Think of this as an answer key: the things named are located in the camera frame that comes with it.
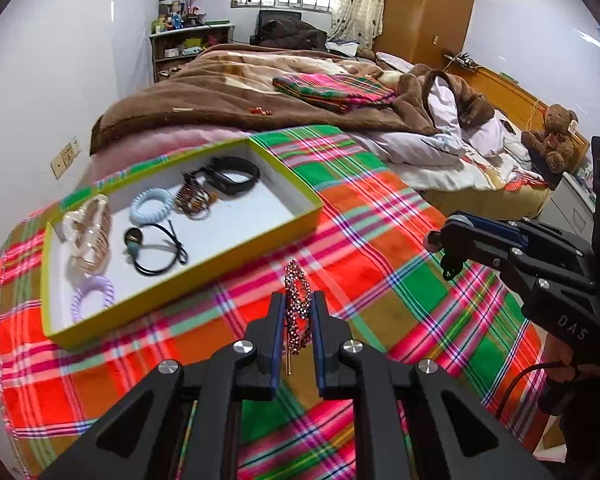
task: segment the wooden wardrobe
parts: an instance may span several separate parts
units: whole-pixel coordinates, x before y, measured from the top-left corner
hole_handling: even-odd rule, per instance
[[[444,68],[442,51],[462,50],[473,8],[474,0],[384,0],[382,36],[374,50]]]

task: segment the black hair tie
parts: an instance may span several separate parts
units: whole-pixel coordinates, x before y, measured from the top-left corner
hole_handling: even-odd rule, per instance
[[[186,265],[189,261],[189,255],[182,246],[182,243],[180,243],[180,241],[178,240],[178,237],[176,236],[176,231],[173,229],[173,224],[171,223],[171,220],[169,220],[171,232],[167,231],[167,229],[162,227],[160,224],[142,224],[140,227],[148,226],[157,227],[158,229],[160,229],[160,231],[165,233],[175,245],[176,251],[173,254],[173,260],[166,267],[155,270],[145,269],[138,263],[138,254],[140,253],[140,249],[142,247],[142,231],[138,227],[132,227],[131,229],[128,229],[125,233],[125,245],[129,256],[131,256],[131,258],[134,261],[134,267],[136,268],[136,270],[143,276],[158,276],[170,270],[171,267],[173,267],[176,264],[176,262],[180,262],[182,265]]]
[[[225,171],[238,171],[239,173],[249,175],[250,178],[243,182],[236,182],[227,177],[224,174]],[[211,158],[208,166],[192,173],[186,173],[185,180],[187,179],[187,175],[195,177],[199,173],[205,175],[206,181],[210,186],[215,187],[226,195],[237,195],[238,193],[248,191],[260,179],[260,170],[258,167],[251,161],[239,156],[214,156]]]

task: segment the wall outlet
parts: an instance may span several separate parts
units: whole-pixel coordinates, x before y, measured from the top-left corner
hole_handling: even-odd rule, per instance
[[[70,142],[62,149],[62,151],[60,152],[60,156],[64,161],[64,166],[68,168],[74,161],[74,149],[71,147]]]
[[[71,139],[71,142],[69,142],[69,144],[71,145],[71,149],[74,152],[74,158],[77,157],[78,154],[82,151],[82,149],[80,148],[80,142],[78,142],[78,139],[74,137],[73,139]]]
[[[64,160],[62,160],[62,155],[56,155],[56,158],[51,161],[51,169],[56,176],[56,180],[58,180],[66,171],[66,164],[64,163]]]

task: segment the pink bedding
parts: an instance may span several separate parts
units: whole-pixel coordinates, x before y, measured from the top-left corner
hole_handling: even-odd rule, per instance
[[[95,153],[91,157],[90,179],[96,182],[133,164],[165,153],[224,140],[240,139],[249,134],[238,128],[210,124],[166,126],[159,130],[147,130],[125,137]]]

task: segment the teddy bear head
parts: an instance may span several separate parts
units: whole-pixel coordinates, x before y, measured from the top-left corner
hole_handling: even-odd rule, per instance
[[[578,116],[574,111],[560,105],[551,105],[544,114],[544,129],[551,134],[568,135],[571,121],[578,122]]]

